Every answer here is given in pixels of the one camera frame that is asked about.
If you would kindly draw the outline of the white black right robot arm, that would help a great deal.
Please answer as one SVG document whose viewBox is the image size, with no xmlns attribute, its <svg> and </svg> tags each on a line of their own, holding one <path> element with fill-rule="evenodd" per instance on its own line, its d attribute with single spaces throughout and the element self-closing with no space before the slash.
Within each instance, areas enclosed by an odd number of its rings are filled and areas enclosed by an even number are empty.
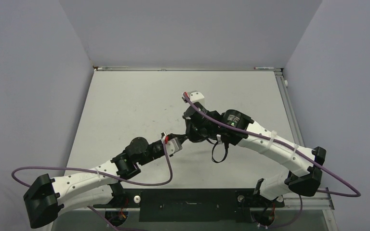
<svg viewBox="0 0 370 231">
<path fill-rule="evenodd" d="M 316 194 L 322 178 L 318 163 L 323 165 L 326 150 L 321 147 L 306 148 L 296 145 L 255 122 L 248 115 L 229 109 L 220 114 L 208 111 L 201 103 L 188 107 L 183 114 L 186 135 L 191 142 L 204 139 L 221 141 L 225 146 L 234 145 L 253 150 L 279 163 L 285 171 L 268 178 L 259 179 L 253 200 L 259 206 L 287 193 L 312 197 Z"/>
</svg>

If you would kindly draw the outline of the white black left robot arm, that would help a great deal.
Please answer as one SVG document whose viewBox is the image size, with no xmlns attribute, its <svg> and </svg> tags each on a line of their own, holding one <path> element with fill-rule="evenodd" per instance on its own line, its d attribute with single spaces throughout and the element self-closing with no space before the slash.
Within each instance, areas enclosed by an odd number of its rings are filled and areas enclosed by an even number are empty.
<svg viewBox="0 0 370 231">
<path fill-rule="evenodd" d="M 31 228 L 46 226 L 59 215 L 85 206 L 122 205 L 120 182 L 133 184 L 131 179 L 141 172 L 139 166 L 163 156 L 169 160 L 186 140 L 186 135 L 165 133 L 153 143 L 136 137 L 122 153 L 96 167 L 73 168 L 74 174 L 61 177 L 37 177 L 23 196 Z"/>
</svg>

